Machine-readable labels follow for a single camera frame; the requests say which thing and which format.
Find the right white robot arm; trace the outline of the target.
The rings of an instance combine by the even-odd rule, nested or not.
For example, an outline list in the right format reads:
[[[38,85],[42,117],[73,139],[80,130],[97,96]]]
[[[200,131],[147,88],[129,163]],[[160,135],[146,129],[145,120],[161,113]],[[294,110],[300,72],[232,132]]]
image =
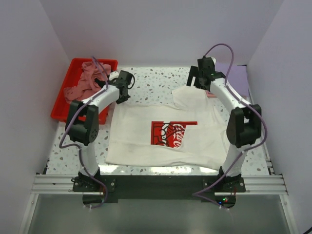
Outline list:
[[[251,105],[227,81],[227,77],[215,70],[212,57],[197,60],[197,66],[191,66],[187,85],[194,85],[215,95],[230,114],[226,136],[230,143],[223,165],[219,169],[216,182],[203,191],[215,186],[224,192],[229,191],[235,181],[241,177],[241,168],[247,152],[261,137],[261,107]]]

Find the white t-shirt red print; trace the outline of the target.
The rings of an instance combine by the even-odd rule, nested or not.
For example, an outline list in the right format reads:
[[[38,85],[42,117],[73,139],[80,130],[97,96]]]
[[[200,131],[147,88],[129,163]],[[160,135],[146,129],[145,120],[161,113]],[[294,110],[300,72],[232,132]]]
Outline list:
[[[172,105],[122,103],[113,111],[106,163],[217,170],[229,149],[227,125],[206,92],[173,90]]]

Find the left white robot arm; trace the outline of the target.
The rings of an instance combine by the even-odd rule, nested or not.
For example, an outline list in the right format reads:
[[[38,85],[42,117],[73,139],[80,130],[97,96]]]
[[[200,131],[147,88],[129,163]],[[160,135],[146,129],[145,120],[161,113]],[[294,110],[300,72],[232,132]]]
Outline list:
[[[86,189],[91,192],[107,191],[100,179],[99,166],[96,160],[94,141],[99,134],[99,114],[112,103],[123,103],[130,98],[128,93],[135,84],[135,76],[121,70],[111,72],[108,80],[95,79],[100,90],[90,97],[70,104],[64,136],[69,136],[71,143],[64,145],[61,140],[59,147],[64,149],[76,146],[80,170],[72,179],[75,192]]]

